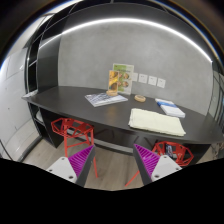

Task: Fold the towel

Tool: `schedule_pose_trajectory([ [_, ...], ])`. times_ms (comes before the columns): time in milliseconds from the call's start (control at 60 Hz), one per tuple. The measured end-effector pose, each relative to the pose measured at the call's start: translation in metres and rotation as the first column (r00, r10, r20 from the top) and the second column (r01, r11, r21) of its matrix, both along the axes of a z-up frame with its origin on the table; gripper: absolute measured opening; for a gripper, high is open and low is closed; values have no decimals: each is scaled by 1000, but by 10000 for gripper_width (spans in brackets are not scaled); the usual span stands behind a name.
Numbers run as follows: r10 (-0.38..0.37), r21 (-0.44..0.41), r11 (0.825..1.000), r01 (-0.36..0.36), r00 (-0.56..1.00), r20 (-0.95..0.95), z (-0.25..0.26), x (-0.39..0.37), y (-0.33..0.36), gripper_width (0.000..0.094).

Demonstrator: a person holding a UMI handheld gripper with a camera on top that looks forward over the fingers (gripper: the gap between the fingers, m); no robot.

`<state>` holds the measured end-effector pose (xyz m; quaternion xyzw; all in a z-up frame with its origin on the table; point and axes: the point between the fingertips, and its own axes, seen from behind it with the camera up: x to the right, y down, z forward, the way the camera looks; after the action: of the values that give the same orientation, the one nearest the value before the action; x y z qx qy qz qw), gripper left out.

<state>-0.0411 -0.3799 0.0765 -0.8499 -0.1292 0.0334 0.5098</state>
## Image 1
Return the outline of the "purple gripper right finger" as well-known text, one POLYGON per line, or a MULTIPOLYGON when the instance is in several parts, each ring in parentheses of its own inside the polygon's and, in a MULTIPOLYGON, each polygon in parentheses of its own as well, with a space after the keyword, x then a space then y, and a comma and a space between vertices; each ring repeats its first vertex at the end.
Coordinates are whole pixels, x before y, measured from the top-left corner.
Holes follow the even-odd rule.
POLYGON ((181 170, 181 167, 169 156, 159 156, 151 150, 137 144, 134 145, 133 155, 136 159, 144 185, 148 185, 151 182, 181 170))

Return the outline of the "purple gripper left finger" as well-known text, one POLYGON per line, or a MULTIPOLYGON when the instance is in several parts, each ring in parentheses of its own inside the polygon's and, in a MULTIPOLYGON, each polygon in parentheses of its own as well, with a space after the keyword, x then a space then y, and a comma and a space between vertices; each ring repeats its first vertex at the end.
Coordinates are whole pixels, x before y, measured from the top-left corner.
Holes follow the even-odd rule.
POLYGON ((95 146, 91 145, 69 158, 60 157, 47 168, 47 171, 83 187, 86 183, 94 157, 95 146))

